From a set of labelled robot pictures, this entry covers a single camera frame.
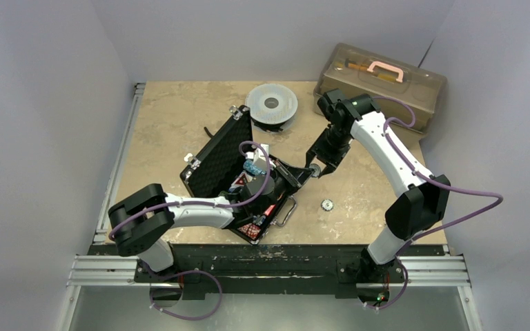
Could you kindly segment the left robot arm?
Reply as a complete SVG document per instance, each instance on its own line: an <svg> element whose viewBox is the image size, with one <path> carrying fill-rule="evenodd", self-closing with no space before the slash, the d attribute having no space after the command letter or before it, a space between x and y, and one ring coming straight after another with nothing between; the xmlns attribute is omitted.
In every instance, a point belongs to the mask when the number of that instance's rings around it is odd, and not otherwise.
<svg viewBox="0 0 530 331"><path fill-rule="evenodd" d="M162 282L172 281L178 263L162 236L171 228L212 227L232 230L257 243L276 214L320 167L294 168L279 159L269 167L263 159L246 160L243 170L217 197L183 198L167 194L154 183L137 191L108 211L108 235L122 257L136 256Z"/></svg>

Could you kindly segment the white blue chip four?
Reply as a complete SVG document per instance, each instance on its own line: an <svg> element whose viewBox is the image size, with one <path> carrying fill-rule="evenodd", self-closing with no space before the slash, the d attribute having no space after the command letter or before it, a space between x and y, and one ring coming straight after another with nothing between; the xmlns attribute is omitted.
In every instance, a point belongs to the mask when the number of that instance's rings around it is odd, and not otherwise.
<svg viewBox="0 0 530 331"><path fill-rule="evenodd" d="M311 176L312 176L313 178L318 178L318 177L320 176L321 168L320 168L317 164L313 163L313 164L311 164L311 165L309 166L309 168L310 168L311 171L312 171Z"/></svg>

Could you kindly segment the red triangular all-in marker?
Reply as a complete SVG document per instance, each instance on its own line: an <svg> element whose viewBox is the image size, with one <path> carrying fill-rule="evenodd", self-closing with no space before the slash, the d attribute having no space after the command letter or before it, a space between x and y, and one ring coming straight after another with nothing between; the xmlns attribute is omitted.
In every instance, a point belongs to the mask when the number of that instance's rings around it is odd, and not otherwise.
<svg viewBox="0 0 530 331"><path fill-rule="evenodd" d="M246 185L250 181L250 178L247 177L247 174L245 172L242 172L231 184L231 188L234 190L235 188L242 187Z"/></svg>

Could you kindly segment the black poker set case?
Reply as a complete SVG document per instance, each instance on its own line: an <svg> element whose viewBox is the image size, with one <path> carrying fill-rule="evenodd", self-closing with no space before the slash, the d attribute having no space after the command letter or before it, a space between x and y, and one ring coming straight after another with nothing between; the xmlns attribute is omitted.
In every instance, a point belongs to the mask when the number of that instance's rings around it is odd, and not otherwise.
<svg viewBox="0 0 530 331"><path fill-rule="evenodd" d="M275 165L273 164L273 160L279 158L275 156L269 157L270 164L266 169L265 181L257 194L249 200L238 201L237 188L233 190L231 184L242 172L245 172L243 169L243 164L246 160L245 154L248 151L253 151L253 145L245 145L244 142L253 140L253 129L248 106L233 106L231 112L231 117L216 131L197 155L192 158L192 161L179 176L190 196L194 198L213 198L223 195L229 204L235 204L236 206L233 209L235 218L227 226L227 229L243 240L256 245L266 234L270 225L277 224L282 227L287 220L278 221L277 215L274 219L238 219L237 208L255 200L257 195L264 189L266 180L270 175L276 174L280 176L275 171ZM238 230L238 228L248 223L258 225L262 229L257 240L250 240Z"/></svg>

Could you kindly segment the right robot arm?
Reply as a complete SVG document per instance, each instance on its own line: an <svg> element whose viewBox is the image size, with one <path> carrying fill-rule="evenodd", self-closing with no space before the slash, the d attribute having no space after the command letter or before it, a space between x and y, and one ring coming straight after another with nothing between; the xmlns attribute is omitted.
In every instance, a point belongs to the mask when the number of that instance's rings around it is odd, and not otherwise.
<svg viewBox="0 0 530 331"><path fill-rule="evenodd" d="M357 141L373 157L397 197L385 213L386 227L361 253L360 272L375 281L387 265L417 235L444 217L450 181L433 176L405 147L390 128L378 103L368 94L347 98L338 89L325 92L317 106L328 126L306 152L306 165L323 164L319 175L331 174Z"/></svg>

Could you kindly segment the white blue chip five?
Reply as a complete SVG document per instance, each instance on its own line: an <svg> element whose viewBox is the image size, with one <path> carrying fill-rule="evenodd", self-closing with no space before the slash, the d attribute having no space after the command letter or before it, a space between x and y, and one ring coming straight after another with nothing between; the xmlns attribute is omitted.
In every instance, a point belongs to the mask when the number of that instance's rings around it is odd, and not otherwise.
<svg viewBox="0 0 530 331"><path fill-rule="evenodd" d="M330 199L325 199L321 202L321 208L324 211L331 211L334 208L334 203Z"/></svg>

